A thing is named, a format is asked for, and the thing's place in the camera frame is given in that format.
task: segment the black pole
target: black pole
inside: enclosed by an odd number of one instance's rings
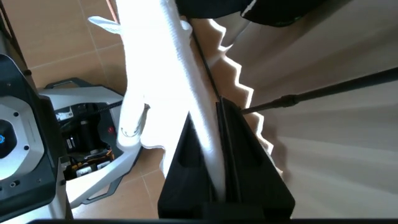
[[[290,107],[294,106],[301,101],[313,100],[316,98],[329,96],[337,93],[344,93],[346,91],[357,90],[369,86],[379,85],[383,83],[393,82],[398,80],[398,68],[392,68],[383,72],[378,72],[372,75],[367,75],[361,78],[355,78],[350,81],[342,82],[339,84],[319,88],[317,90],[308,91],[298,95],[286,95],[279,99],[273,100],[262,105],[253,106],[241,110],[242,114],[253,113],[262,110],[273,108]]]

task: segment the curtain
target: curtain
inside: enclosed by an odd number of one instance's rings
[[[328,1],[288,27],[193,20],[218,91],[248,107],[398,66],[398,1]],[[274,145],[293,218],[398,216],[398,82],[247,116]]]

